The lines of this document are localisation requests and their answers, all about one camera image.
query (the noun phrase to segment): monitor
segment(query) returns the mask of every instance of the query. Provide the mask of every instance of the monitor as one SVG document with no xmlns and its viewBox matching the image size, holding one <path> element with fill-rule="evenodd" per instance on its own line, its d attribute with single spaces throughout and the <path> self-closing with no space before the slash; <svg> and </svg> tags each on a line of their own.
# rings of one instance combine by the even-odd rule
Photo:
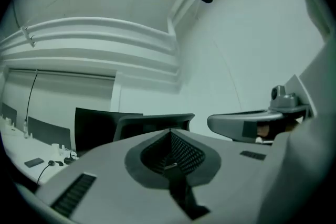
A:
<svg viewBox="0 0 336 224">
<path fill-rule="evenodd" d="M 129 115 L 142 114 L 119 113 L 76 108 L 75 143 L 77 156 L 107 143 L 113 142 L 118 121 Z"/>
</svg>

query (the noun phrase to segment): black monitor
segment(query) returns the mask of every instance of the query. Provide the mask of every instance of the black monitor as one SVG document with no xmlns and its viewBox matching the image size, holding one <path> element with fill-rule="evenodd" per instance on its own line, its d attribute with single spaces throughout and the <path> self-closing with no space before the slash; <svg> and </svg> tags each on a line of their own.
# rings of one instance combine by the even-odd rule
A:
<svg viewBox="0 0 336 224">
<path fill-rule="evenodd" d="M 75 143 L 77 156 L 87 151 L 113 142 L 118 121 L 125 116 L 143 114 L 119 113 L 76 108 Z"/>
<path fill-rule="evenodd" d="M 189 131 L 194 116 L 195 114 L 126 116 L 119 121 L 113 141 L 170 128 Z"/>
</svg>

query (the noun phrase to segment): black mesh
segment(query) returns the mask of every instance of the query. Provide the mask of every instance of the black mesh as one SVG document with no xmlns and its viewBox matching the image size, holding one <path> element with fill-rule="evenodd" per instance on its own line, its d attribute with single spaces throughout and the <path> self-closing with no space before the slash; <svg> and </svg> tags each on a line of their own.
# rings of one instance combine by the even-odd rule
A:
<svg viewBox="0 0 336 224">
<path fill-rule="evenodd" d="M 199 148 L 173 133 L 167 133 L 142 151 L 141 162 L 153 172 L 163 174 L 170 156 L 184 175 L 195 171 L 205 159 Z"/>
</svg>

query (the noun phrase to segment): gray device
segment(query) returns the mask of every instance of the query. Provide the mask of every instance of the gray device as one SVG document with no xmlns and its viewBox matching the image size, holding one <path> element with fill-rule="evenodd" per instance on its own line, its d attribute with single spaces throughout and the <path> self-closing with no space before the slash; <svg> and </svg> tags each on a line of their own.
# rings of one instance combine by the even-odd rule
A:
<svg viewBox="0 0 336 224">
<path fill-rule="evenodd" d="M 27 161 L 27 162 L 25 162 L 25 165 L 26 165 L 27 167 L 31 168 L 31 167 L 34 167 L 34 166 L 36 166 L 36 165 L 39 165 L 39 164 L 41 164 L 41 163 L 43 163 L 43 162 L 44 162 L 44 160 L 42 160 L 41 158 L 36 158 L 36 159 L 32 159 L 31 161 Z"/>
<path fill-rule="evenodd" d="M 282 122 L 286 118 L 295 119 L 303 116 L 305 120 L 309 115 L 310 106 L 308 104 L 301 104 L 295 93 L 286 94 L 284 86 L 276 86 L 271 91 L 271 102 L 268 109 L 212 115 L 207 122 L 214 133 L 229 137 L 234 141 L 255 143 L 258 123 L 267 122 L 271 127 L 270 133 L 275 134 L 285 131 Z"/>
</svg>

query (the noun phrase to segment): chair backrest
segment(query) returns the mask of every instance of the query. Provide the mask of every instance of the chair backrest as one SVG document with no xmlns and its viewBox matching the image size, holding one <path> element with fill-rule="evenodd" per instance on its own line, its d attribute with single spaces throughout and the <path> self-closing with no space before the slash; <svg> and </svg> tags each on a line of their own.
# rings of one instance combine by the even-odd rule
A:
<svg viewBox="0 0 336 224">
<path fill-rule="evenodd" d="M 133 113 L 118 113 L 76 108 L 76 152 L 87 152 L 97 146 L 113 142 L 118 121 Z"/>
<path fill-rule="evenodd" d="M 182 129 L 189 131 L 189 123 L 195 114 L 126 116 L 120 119 L 113 141 L 164 129 Z"/>
<path fill-rule="evenodd" d="M 33 134 L 35 139 L 38 139 L 46 144 L 57 143 L 60 146 L 71 149 L 70 129 L 52 125 L 35 118 L 28 117 L 28 131 Z"/>
<path fill-rule="evenodd" d="M 14 126 L 16 127 L 16 118 L 17 118 L 17 112 L 15 109 L 11 108 L 9 105 L 2 103 L 2 109 L 1 114 L 3 115 L 3 118 L 9 118 L 12 120 L 12 123 L 14 123 Z"/>
</svg>

